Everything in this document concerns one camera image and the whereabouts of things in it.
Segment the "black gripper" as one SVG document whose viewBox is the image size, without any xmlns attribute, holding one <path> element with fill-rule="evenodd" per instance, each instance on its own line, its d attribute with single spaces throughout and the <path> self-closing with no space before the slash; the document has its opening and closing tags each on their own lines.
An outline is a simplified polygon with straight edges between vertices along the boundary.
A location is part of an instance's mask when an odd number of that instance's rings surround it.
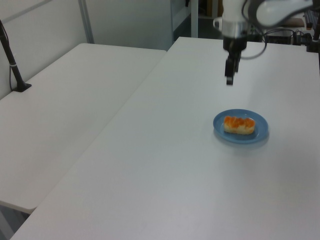
<svg viewBox="0 0 320 240">
<path fill-rule="evenodd" d="M 227 85 L 233 85 L 234 75 L 239 70 L 242 51 L 247 47 L 247 37 L 223 37 L 223 49 L 228 52 L 228 57 L 225 61 L 225 78 Z"/>
</svg>

